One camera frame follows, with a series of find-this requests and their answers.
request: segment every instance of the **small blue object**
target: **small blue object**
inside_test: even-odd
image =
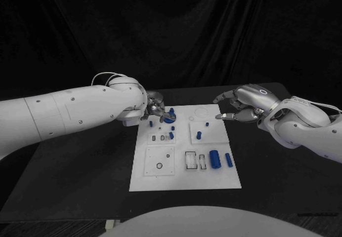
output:
[[[170,108],[169,114],[176,117],[173,108]],[[169,118],[164,118],[164,122],[166,122],[166,123],[173,123],[174,121],[176,121],[176,120],[172,120],[172,119],[169,119]]]
[[[212,169],[221,168],[219,152],[216,150],[212,150],[209,152],[209,155],[211,155]]]
[[[228,162],[228,167],[232,167],[231,159],[229,159],[229,153],[226,153],[226,162]]]
[[[196,136],[198,140],[200,140],[200,135],[202,135],[202,132],[198,132],[198,136]]]

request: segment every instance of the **blue block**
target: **blue block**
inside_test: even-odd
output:
[[[198,132],[196,139],[200,140],[202,132]]]
[[[226,162],[228,162],[228,167],[232,167],[232,162],[231,162],[231,159],[229,159],[229,153],[226,153]]]
[[[211,155],[211,164],[212,164],[212,169],[221,168],[221,161],[219,161],[219,152],[216,150],[212,150],[209,152]]]

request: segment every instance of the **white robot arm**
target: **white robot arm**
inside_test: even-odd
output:
[[[124,126],[164,112],[163,96],[146,91],[134,78],[118,77],[95,85],[0,101],[0,160],[22,147],[99,126],[114,119]]]
[[[342,163],[342,116],[330,105],[297,97],[280,101],[261,86],[250,84],[222,93],[213,100],[229,99],[237,113],[219,114],[216,119],[255,122],[287,148],[306,146],[317,155]],[[327,116],[313,104],[339,112]]]

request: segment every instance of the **white board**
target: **white board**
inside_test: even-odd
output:
[[[224,121],[215,120],[215,115],[221,113],[219,106],[189,105],[172,108],[176,114],[173,123],[160,123],[156,116],[150,116],[147,121],[140,121],[130,192],[239,189],[225,124]],[[200,139],[196,138],[198,131],[202,132]],[[211,150],[219,153],[218,169],[211,165]],[[225,153],[229,154],[232,167],[228,167]]]

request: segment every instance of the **black table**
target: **black table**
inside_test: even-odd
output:
[[[261,84],[283,100],[278,83]],[[237,86],[167,89],[166,105],[211,104]],[[228,101],[222,112],[232,112]],[[40,143],[0,221],[125,219],[153,210],[212,205],[258,213],[342,211],[342,164],[284,148],[255,123],[225,121],[242,189],[128,192],[137,126],[114,121]]]

